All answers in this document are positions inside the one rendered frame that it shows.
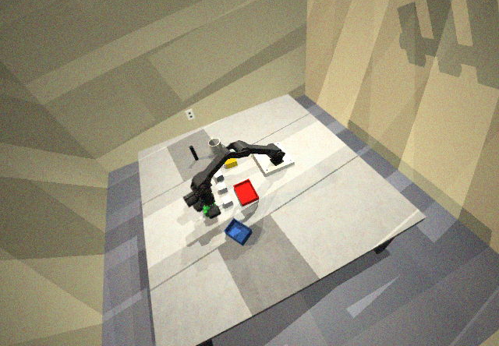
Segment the red tray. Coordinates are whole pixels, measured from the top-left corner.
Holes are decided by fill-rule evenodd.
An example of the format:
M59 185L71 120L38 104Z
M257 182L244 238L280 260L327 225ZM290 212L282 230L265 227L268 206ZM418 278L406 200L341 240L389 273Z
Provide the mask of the red tray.
M259 196L249 179L240 182L233 187L243 207L259 200Z

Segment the blue tray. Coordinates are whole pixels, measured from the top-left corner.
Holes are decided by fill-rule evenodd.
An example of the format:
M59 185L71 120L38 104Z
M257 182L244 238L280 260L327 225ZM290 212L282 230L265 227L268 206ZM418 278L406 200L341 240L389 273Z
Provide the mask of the blue tray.
M224 232L227 236L237 241L240 245L244 246L247 239L253 233L250 228L240 223L236 219L230 222L227 228L224 229Z

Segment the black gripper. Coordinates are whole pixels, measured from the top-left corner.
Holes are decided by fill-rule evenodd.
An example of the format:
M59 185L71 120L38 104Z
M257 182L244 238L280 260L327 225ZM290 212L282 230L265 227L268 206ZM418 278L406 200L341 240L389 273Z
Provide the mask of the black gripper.
M218 205L214 204L214 202L216 202L216 201L214 199L214 194L212 193L211 187L209 189L211 191L210 197L208 197L207 199L202 199L202 198L201 199L202 199L202 202L205 202L207 204L208 208L211 206L210 209L207 210L207 214L208 214L208 217L210 219L213 219L213 218L221 215L221 211L220 211ZM212 204L213 204L213 206L212 206Z

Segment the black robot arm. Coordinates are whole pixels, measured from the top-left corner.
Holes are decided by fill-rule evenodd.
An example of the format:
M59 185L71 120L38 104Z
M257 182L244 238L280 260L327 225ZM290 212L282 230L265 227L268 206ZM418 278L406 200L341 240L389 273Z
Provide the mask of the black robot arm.
M230 149L233 149L235 152L231 152ZM202 202L202 199L207 199L211 195L209 188L212 186L211 179L215 173L228 159L248 157L250 154L266 154L275 166L283 163L284 160L282 158L285 156L285 152L273 143L269 143L267 146L252 145L241 140L230 143L221 149L216 158L203 171L198 172L192 178L190 185L192 192L183 197L188 208L193 207L196 212L200 213L203 210L203 206L207 205L205 202Z

